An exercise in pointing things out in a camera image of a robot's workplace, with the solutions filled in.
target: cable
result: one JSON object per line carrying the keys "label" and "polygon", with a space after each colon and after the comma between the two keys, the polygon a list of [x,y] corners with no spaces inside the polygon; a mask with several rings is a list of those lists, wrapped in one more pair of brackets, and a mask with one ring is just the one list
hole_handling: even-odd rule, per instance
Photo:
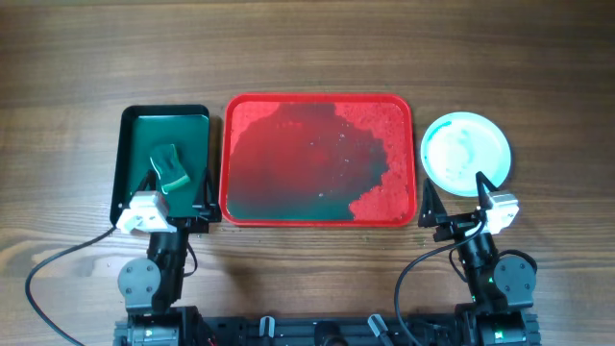
{"label": "cable", "polygon": [[459,276],[459,278],[465,282],[468,283],[468,279],[465,278],[465,276],[463,275],[463,273],[461,273],[461,271],[459,269],[457,269],[457,266],[455,265],[455,262],[453,261],[453,252],[455,251],[455,249],[451,249],[451,251],[449,252],[449,262],[451,263],[451,265],[453,266],[453,269],[455,270],[455,272],[457,273],[457,275]]}
{"label": "cable", "polygon": [[402,311],[400,309],[400,288],[402,287],[402,282],[404,281],[404,277],[406,276],[406,274],[418,263],[420,263],[423,260],[426,260],[428,258],[430,258],[433,255],[437,255],[441,252],[447,251],[447,250],[451,250],[451,249],[455,249],[467,242],[469,242],[470,240],[476,238],[477,236],[479,236],[482,233],[482,229],[484,228],[484,224],[485,224],[486,220],[485,220],[485,216],[484,216],[484,211],[481,210],[480,211],[480,226],[479,228],[472,234],[470,235],[470,237],[459,241],[458,243],[453,243],[453,244],[449,244],[446,246],[442,246],[440,248],[437,248],[435,250],[429,251],[426,254],[423,254],[421,256],[419,256],[417,259],[413,260],[406,268],[404,268],[404,270],[402,271],[402,274],[400,274],[399,279],[397,279],[397,284],[395,284],[395,295],[393,297],[393,301],[394,301],[394,305],[395,305],[395,314],[397,315],[397,320],[400,322],[400,325],[402,326],[402,330],[404,331],[404,333],[406,334],[406,336],[408,337],[409,341],[413,342],[414,344],[416,344],[417,346],[422,346],[421,343],[416,339],[416,337],[414,337],[414,335],[412,335],[412,333],[410,332],[410,329],[406,326],[406,324],[404,323],[404,318],[402,317]]}
{"label": "cable", "polygon": [[105,237],[109,236],[110,234],[113,233],[113,231],[115,231],[115,227],[111,227],[108,231],[104,232],[101,235],[98,235],[97,237],[93,238],[90,241],[86,241],[85,243],[82,243],[80,245],[75,245],[71,248],[68,248],[64,251],[60,251],[58,252],[56,255],[53,255],[51,257],[49,257],[48,259],[42,261],[41,263],[37,264],[31,271],[30,274],[28,274],[28,277],[26,278],[26,298],[28,298],[28,302],[30,303],[30,305],[32,306],[32,309],[34,309],[38,316],[40,316],[40,318],[42,318],[43,321],[45,321],[45,323],[47,323],[47,325],[49,325],[49,327],[51,327],[52,330],[54,330],[56,333],[58,333],[61,337],[63,337],[64,339],[66,339],[66,341],[72,343],[73,345],[84,345],[83,343],[77,341],[75,338],[73,338],[72,336],[70,336],[69,334],[67,334],[65,331],[63,331],[62,329],[60,329],[60,327],[58,327],[55,323],[53,323],[51,321],[51,319],[49,319],[49,317],[47,317],[47,315],[42,311],[42,309],[38,306],[37,302],[35,301],[34,297],[32,296],[32,292],[31,292],[31,288],[30,288],[30,284],[32,282],[32,278],[35,276],[35,274],[37,273],[38,270],[40,270],[42,267],[44,267],[45,265],[51,263],[54,260],[59,259],[60,257],[64,256],[64,255],[68,255],[72,252],[75,252],[77,250],[81,250],[95,242],[98,242],[102,239],[104,239]]}
{"label": "cable", "polygon": [[194,250],[192,250],[192,246],[190,246],[190,243],[187,243],[187,247],[188,247],[188,252],[192,256],[192,259],[194,260],[194,270],[192,270],[189,273],[184,273],[184,277],[185,278],[187,278],[190,275],[194,274],[196,272],[196,269],[199,267],[199,261],[196,260],[196,255],[194,254]]}

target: wood grain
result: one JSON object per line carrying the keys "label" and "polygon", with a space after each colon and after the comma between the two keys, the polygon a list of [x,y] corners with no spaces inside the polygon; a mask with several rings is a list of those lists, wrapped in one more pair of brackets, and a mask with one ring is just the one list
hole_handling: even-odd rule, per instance
{"label": "wood grain", "polygon": [[[451,111],[484,114],[504,130],[514,152],[507,187],[522,211],[496,241],[538,260],[544,344],[612,344],[614,10],[612,1],[561,0],[1,9],[0,343],[63,342],[30,309],[24,280],[109,226],[128,106],[201,103],[223,116],[244,91],[387,91],[412,106],[416,142]],[[444,196],[450,212],[475,204]],[[208,316],[391,314],[399,272],[435,248],[415,221],[358,230],[222,223],[191,242],[199,270],[178,304]],[[110,344],[125,316],[117,273],[146,246],[114,235],[41,270],[34,294],[70,334]],[[444,256],[403,287],[406,311],[469,300]]]}

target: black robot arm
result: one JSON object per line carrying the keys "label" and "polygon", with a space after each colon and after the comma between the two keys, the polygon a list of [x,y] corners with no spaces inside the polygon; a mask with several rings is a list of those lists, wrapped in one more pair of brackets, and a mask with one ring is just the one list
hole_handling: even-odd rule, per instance
{"label": "black robot arm", "polygon": [[[453,250],[458,253],[474,301],[455,308],[462,344],[539,345],[536,316],[527,313],[533,306],[536,261],[518,250],[499,252],[493,240],[493,234],[516,215],[518,201],[511,193],[499,191],[481,172],[477,173],[477,188],[476,210],[448,215],[427,179],[418,221],[420,227],[436,228],[434,241],[458,244]],[[482,232],[468,240],[482,217]]]}

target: black tray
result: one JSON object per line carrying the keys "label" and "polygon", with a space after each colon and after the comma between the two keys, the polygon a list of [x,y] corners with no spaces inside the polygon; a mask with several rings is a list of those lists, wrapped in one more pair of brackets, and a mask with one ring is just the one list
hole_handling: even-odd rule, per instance
{"label": "black tray", "polygon": [[182,166],[190,177],[189,184],[164,195],[169,205],[169,219],[207,218],[210,212],[199,209],[199,204],[217,207],[218,200],[219,145],[215,141],[220,136],[212,133],[211,125],[209,111],[202,105],[131,106],[124,110],[111,198],[111,223],[116,224],[139,183],[152,169],[151,149],[165,143],[176,145]]}

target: red tray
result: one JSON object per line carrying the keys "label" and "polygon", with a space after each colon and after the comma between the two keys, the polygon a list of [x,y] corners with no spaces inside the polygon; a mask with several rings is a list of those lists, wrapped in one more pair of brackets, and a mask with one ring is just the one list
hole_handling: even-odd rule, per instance
{"label": "red tray", "polygon": [[393,94],[239,95],[220,200],[241,226],[403,226],[416,212],[410,107]]}

